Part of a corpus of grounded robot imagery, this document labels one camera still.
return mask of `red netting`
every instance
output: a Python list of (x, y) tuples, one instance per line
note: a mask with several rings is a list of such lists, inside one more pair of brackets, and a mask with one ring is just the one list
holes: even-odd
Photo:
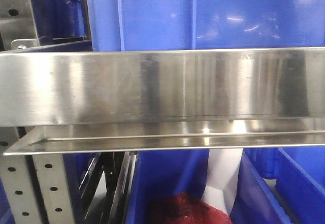
[(222, 211), (181, 192), (175, 197), (152, 201), (148, 224), (232, 224), (232, 221)]

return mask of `metal shelf lip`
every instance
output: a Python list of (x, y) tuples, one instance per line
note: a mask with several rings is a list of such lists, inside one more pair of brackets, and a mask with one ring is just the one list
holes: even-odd
[(39, 126), (4, 155), (325, 145), (325, 118)]
[(0, 126), (325, 117), (324, 47), (78, 46), (0, 54)]

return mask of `metal rack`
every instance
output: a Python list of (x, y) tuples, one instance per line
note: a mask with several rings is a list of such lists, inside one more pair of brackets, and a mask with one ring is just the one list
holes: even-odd
[[(91, 52), (49, 45), (41, 0), (16, 0), (20, 19), (0, 1), (4, 48), (20, 48), (0, 53), (0, 176), (17, 224), (84, 222), (103, 171), (101, 223), (123, 222), (136, 154), (114, 151), (325, 145), (325, 48)], [(73, 152), (109, 153), (79, 186)]]

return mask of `blue plastic bin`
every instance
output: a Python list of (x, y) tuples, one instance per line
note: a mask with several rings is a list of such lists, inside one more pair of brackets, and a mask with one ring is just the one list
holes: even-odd
[(85, 36), (80, 0), (46, 0), (54, 38)]
[(278, 148), (249, 148), (244, 151), (263, 178), (277, 178), (280, 165)]
[[(182, 191), (201, 198), (206, 184), (208, 154), (208, 150), (140, 152), (126, 223), (145, 223), (151, 199), (174, 196)], [(291, 223), (245, 155), (230, 216), (234, 224)]]
[(325, 0), (88, 0), (96, 51), (323, 46)]
[(0, 224), (14, 224), (9, 203), (0, 179)]
[(276, 189), (302, 224), (325, 223), (325, 147), (282, 148)]

